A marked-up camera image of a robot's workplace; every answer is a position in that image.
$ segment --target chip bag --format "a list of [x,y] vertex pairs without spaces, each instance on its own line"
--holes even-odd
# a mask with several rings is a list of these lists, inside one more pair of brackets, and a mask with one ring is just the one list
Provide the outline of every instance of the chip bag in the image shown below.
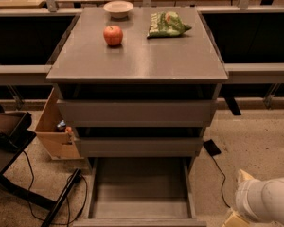
[[177,37],[190,29],[191,26],[183,24],[178,13],[157,12],[151,15],[151,27],[147,38]]

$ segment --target bottom drawer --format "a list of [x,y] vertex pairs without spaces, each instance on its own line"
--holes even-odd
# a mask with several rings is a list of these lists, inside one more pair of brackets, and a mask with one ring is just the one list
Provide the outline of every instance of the bottom drawer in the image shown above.
[[97,158],[88,219],[74,226],[206,226],[184,158]]

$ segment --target red apple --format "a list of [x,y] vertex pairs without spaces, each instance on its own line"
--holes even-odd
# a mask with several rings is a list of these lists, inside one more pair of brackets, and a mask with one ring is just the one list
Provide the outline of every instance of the red apple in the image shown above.
[[104,28],[103,36],[110,46],[120,45],[123,39],[123,32],[119,26],[107,26]]

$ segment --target drawer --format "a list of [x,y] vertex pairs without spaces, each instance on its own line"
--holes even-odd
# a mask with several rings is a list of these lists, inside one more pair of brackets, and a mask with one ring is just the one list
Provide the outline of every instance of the drawer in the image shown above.
[[91,192],[89,216],[74,227],[206,226],[183,158],[96,158]]
[[203,139],[190,137],[113,137],[75,140],[81,157],[191,157]]
[[73,127],[203,127],[210,125],[217,104],[214,100],[59,100],[58,106]]

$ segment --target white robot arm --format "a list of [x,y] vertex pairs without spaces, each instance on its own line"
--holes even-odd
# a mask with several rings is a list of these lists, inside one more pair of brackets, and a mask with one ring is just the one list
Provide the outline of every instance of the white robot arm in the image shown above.
[[252,222],[277,221],[284,225],[284,178],[242,182],[236,206],[239,214]]

